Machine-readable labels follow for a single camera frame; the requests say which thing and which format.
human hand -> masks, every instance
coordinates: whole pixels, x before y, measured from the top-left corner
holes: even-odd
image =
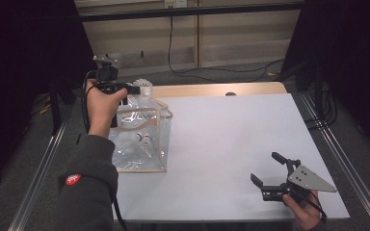
[[[86,85],[87,109],[91,125],[88,134],[108,139],[111,121],[119,108],[119,102],[127,96],[127,90],[105,94],[94,87],[88,92],[88,89],[96,83],[96,80],[89,79]]]
[[[311,191],[308,200],[318,205],[318,192]],[[296,227],[300,231],[310,230],[320,222],[320,212],[305,201],[299,205],[290,195],[283,196],[284,203],[293,211],[295,215]]]

transparent container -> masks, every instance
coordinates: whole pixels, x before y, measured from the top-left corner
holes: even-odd
[[[116,145],[113,165],[118,172],[167,171],[172,113],[150,97],[128,97],[117,111],[118,127],[109,139]]]

white tabletop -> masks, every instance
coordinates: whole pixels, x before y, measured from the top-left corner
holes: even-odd
[[[168,172],[121,173],[122,217],[137,222],[265,221],[293,218],[263,201],[264,185],[285,182],[276,151],[330,174],[290,94],[162,98],[173,113]],[[329,218],[348,218],[339,192],[319,192]]]

red logo patch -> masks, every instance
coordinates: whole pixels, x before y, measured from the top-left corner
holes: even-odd
[[[74,175],[69,175],[68,178],[66,179],[66,184],[67,185],[74,185],[77,183],[77,181],[80,180],[82,175],[80,174],[74,174]]]

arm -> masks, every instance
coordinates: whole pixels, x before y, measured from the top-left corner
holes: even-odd
[[[118,173],[112,164],[115,146],[107,138],[111,119],[126,94],[126,90],[106,95],[91,89],[87,102],[91,128],[68,160],[66,172],[58,178],[54,230],[114,229],[111,204],[117,193]]]
[[[318,193],[312,191],[308,199],[314,204],[318,204]],[[327,227],[320,220],[320,213],[311,205],[304,203],[299,205],[290,195],[283,196],[284,203],[293,211],[297,230],[299,231],[327,231]]]

